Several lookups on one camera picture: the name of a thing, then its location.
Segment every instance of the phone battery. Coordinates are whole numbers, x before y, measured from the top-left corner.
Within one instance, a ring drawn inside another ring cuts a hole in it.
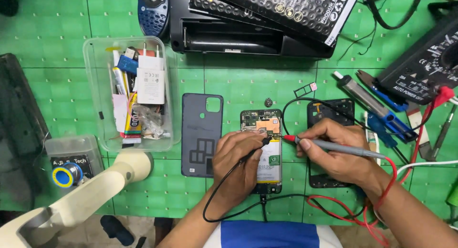
[[[262,147],[257,170],[258,183],[279,183],[281,181],[280,151],[280,140],[271,140],[268,145]]]
[[[357,0],[222,0],[334,46]]]
[[[189,10],[208,16],[230,19],[233,21],[249,23],[263,28],[281,31],[281,29],[278,29],[274,26],[275,23],[267,23],[261,20],[259,18],[261,16],[254,14],[252,11],[233,5],[228,5],[221,0],[189,0]]]

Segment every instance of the phone back cover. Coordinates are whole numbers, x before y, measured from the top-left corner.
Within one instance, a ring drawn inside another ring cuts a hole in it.
[[[218,112],[207,111],[207,98],[218,98]],[[212,158],[221,138],[223,97],[185,93],[182,97],[181,174],[213,178]]]

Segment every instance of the plastic storage box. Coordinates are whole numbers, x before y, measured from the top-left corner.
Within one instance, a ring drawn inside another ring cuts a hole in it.
[[[181,134],[174,135],[173,126],[174,113],[172,110],[172,95],[170,90],[169,71],[165,54],[165,46],[156,37],[125,37],[125,38],[92,38],[83,44],[84,62],[89,84],[91,85],[94,108],[98,112],[97,122],[99,127],[99,143],[109,152],[119,152],[122,148],[122,138],[116,130],[115,117],[113,115],[112,94],[115,94],[115,78],[112,72],[114,66],[112,50],[118,49],[122,54],[126,48],[132,46],[143,49],[146,43],[148,50],[158,52],[159,57],[164,59],[165,71],[165,116],[163,117],[163,128],[170,133],[170,137],[163,137],[159,140],[142,138],[141,143],[135,144],[135,151],[159,152],[169,150],[174,143],[179,142]],[[174,91],[179,100],[178,91]]]

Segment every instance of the green mat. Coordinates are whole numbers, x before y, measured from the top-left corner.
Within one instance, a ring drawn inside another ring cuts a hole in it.
[[[338,39],[334,56],[321,61],[301,58],[249,56],[237,54],[174,54],[168,48],[168,66],[171,77],[183,93],[219,94],[224,98],[223,134],[239,130],[242,110],[262,109],[264,100],[274,101],[273,109],[294,98],[293,90],[316,82],[318,90],[309,97],[318,99],[345,98],[347,94],[336,87],[331,73],[354,75],[364,69],[377,75],[406,48],[412,45],[433,25],[427,4],[442,0],[423,0],[413,18],[395,31],[377,27],[371,48],[370,38],[353,45],[337,63],[352,41],[366,36],[374,28],[369,9],[356,4]],[[97,135],[96,112],[93,108],[89,84],[84,69],[83,42],[92,37],[142,36],[136,15],[137,0],[21,0],[20,13],[12,18],[0,16],[0,53],[15,54],[24,69],[53,137],[65,135]],[[404,16],[411,0],[387,0],[381,15],[394,25]],[[286,111],[285,121],[290,133],[306,129],[307,102],[292,104]],[[427,123],[429,137],[437,139],[451,105],[437,108]],[[356,108],[356,116],[363,109]],[[405,114],[400,119],[407,122]],[[458,119],[453,121],[438,161],[456,158],[456,144],[451,133],[458,130]],[[409,157],[412,145],[399,145]],[[397,165],[401,160],[394,152],[382,148]],[[101,150],[104,166],[113,163],[116,153]],[[167,152],[153,153],[154,171],[142,182],[130,184],[98,210],[100,214],[183,217],[209,188],[211,179],[184,177],[180,173],[180,143]],[[50,182],[50,164],[42,159],[37,176],[43,181],[44,192],[37,197],[36,206],[46,206],[61,196],[60,190]],[[384,169],[391,171],[389,165]],[[458,178],[455,165],[419,167],[404,184],[417,198],[442,218],[449,217],[445,199]],[[308,185],[304,159],[295,157],[295,148],[283,146],[283,191],[290,193],[321,194],[344,201],[355,211],[360,201],[351,188],[313,189]],[[234,211],[259,201],[252,196]],[[329,201],[322,203],[336,213],[343,209]],[[12,202],[9,195],[0,192],[0,210],[26,210]],[[316,224],[346,225],[323,212],[311,208],[302,198],[286,198],[267,204],[271,221],[295,221]],[[255,207],[235,219],[261,220],[261,208]]]

